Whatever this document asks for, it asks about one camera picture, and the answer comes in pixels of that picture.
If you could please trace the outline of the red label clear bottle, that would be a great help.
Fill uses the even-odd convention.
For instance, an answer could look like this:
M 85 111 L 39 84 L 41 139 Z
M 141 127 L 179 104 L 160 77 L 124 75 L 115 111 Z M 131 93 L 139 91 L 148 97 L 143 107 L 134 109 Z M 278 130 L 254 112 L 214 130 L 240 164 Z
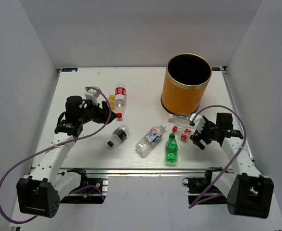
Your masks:
M 119 83 L 115 88 L 115 113 L 118 119 L 122 119 L 126 110 L 126 86 L 123 83 Z

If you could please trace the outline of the blue orange label bottle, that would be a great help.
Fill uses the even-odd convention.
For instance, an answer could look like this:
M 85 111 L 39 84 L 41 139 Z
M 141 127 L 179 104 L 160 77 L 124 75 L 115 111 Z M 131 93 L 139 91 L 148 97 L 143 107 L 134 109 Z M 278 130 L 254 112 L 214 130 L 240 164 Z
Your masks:
M 159 143 L 166 129 L 166 125 L 152 127 L 143 138 L 135 145 L 135 150 L 145 157 L 153 147 Z

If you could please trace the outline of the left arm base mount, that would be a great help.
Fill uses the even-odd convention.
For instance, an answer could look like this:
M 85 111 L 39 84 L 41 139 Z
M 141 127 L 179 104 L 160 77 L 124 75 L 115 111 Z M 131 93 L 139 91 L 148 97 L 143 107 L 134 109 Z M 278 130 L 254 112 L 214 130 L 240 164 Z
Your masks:
M 60 171 L 55 180 L 62 204 L 102 204 L 106 199 L 106 187 L 106 178 L 88 174 L 82 168 Z

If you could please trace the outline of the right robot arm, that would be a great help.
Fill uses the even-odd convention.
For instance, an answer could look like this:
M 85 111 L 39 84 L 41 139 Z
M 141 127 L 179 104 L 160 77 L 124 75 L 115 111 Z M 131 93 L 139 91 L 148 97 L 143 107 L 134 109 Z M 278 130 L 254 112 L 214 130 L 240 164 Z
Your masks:
M 233 128 L 230 113 L 217 113 L 216 121 L 192 114 L 190 125 L 195 128 L 190 140 L 201 150 L 212 141 L 217 142 L 226 153 L 226 167 L 210 167 L 205 172 L 204 189 L 192 206 L 204 202 L 207 192 L 219 192 L 225 196 L 231 215 L 266 219 L 270 213 L 273 196 L 273 181 L 263 176 L 254 165 L 247 150 L 244 137 Z

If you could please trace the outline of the orange cylindrical bin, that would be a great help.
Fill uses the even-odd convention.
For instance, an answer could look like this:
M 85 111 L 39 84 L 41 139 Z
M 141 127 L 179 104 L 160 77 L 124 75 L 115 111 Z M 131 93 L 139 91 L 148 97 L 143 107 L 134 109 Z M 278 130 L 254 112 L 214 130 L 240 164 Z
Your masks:
M 172 57 L 166 65 L 160 98 L 163 108 L 171 114 L 194 113 L 211 76 L 210 64 L 199 55 L 182 53 Z

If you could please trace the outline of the green soda bottle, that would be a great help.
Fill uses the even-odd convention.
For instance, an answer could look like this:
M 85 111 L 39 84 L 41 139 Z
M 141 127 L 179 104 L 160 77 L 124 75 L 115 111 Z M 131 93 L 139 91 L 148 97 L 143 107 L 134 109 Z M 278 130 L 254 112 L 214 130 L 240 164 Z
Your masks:
M 173 165 L 178 161 L 178 145 L 174 133 L 169 135 L 165 143 L 165 161 L 169 165 Z

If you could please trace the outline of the small red label bottle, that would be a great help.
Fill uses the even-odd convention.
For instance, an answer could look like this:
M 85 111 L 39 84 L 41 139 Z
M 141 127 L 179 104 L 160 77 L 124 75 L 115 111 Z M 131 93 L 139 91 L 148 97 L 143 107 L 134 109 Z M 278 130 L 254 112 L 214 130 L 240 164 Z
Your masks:
M 193 134 L 194 130 L 190 128 L 182 128 L 178 126 L 173 126 L 172 132 L 177 134 L 181 141 L 187 142 L 188 138 Z

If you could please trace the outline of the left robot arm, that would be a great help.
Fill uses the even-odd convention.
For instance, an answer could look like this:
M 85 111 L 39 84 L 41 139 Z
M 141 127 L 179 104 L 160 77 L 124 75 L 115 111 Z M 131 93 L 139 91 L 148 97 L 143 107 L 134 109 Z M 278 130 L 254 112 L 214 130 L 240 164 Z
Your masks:
M 59 116 L 50 150 L 44 153 L 39 165 L 27 178 L 17 182 L 17 197 L 21 213 L 52 218 L 60 201 L 73 190 L 84 192 L 88 188 L 85 171 L 76 168 L 58 177 L 59 170 L 77 138 L 88 122 L 108 124 L 117 115 L 106 101 L 95 104 L 80 96 L 66 99 L 65 111 Z

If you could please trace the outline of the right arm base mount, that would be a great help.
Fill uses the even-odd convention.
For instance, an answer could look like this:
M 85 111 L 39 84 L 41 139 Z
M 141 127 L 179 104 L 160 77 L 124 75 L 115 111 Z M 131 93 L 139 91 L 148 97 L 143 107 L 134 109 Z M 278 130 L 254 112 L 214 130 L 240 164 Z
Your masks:
M 196 198 L 206 189 L 206 187 L 211 183 L 213 173 L 221 172 L 221 167 L 210 167 L 205 171 L 203 177 L 188 176 L 183 178 L 183 186 L 188 188 L 188 203 L 191 205 Z M 225 205 L 227 204 L 227 199 L 221 194 L 220 190 L 216 186 L 211 186 L 211 188 L 200 198 L 201 200 L 207 199 L 209 197 L 214 197 L 211 200 L 200 202 L 200 205 Z

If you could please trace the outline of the black label clear bottle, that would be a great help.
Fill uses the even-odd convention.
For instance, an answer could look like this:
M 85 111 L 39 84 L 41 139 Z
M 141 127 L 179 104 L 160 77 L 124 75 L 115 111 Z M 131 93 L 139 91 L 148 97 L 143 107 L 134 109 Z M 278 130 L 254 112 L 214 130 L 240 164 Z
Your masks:
M 126 125 L 120 125 L 111 134 L 110 140 L 107 145 L 110 148 L 119 146 L 123 141 L 125 141 L 130 135 L 130 129 Z

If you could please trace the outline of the yellow cap small bottle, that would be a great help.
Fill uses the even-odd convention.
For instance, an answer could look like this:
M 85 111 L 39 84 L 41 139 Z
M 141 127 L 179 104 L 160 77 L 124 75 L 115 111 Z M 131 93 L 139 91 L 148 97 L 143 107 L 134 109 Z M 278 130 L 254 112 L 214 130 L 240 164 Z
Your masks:
M 113 94 L 109 95 L 109 103 L 112 111 L 115 111 L 115 96 Z

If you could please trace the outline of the clear unlabelled bottle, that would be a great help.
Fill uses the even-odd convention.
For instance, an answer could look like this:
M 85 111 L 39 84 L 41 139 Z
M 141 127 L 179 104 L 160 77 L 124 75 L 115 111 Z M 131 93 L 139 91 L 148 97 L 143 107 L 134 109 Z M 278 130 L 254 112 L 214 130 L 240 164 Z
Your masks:
M 169 114 L 169 122 L 179 127 L 189 126 L 192 115 L 193 114 Z

